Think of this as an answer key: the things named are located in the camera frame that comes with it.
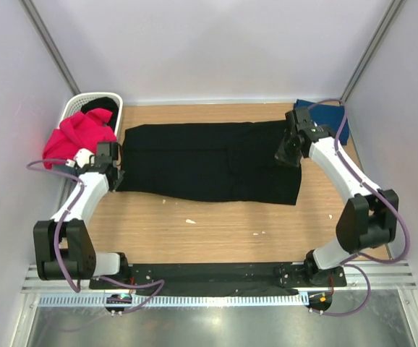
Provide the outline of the black t-shirt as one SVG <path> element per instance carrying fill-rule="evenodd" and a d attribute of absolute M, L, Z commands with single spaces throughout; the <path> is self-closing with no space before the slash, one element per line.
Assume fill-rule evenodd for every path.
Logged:
<path fill-rule="evenodd" d="M 127 129 L 118 191 L 295 205 L 302 171 L 275 159 L 284 128 L 283 121 L 263 121 Z"/>

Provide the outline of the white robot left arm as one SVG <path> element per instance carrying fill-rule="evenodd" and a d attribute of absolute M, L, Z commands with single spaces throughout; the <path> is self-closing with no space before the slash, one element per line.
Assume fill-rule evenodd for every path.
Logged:
<path fill-rule="evenodd" d="M 98 203 L 114 191 L 124 172 L 117 167 L 118 142 L 99 142 L 95 153 L 80 150 L 72 160 L 45 159 L 27 164 L 31 171 L 54 174 L 75 183 L 74 189 L 48 220 L 33 227 L 35 261 L 41 280 L 66 280 L 76 292 L 75 281 L 104 278 L 114 288 L 131 283 L 127 258 L 121 252 L 96 252 L 88 224 Z"/>

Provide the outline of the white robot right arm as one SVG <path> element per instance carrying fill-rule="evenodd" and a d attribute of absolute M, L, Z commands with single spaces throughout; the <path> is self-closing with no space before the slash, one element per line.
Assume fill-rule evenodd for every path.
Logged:
<path fill-rule="evenodd" d="M 347 155 L 330 127 L 317 125 L 307 108 L 286 113 L 286 129 L 276 153 L 278 163 L 297 168 L 302 159 L 316 163 L 344 203 L 336 235 L 307 253 L 303 275 L 320 286 L 344 261 L 360 251 L 391 243 L 396 237 L 398 195 L 382 190 Z"/>

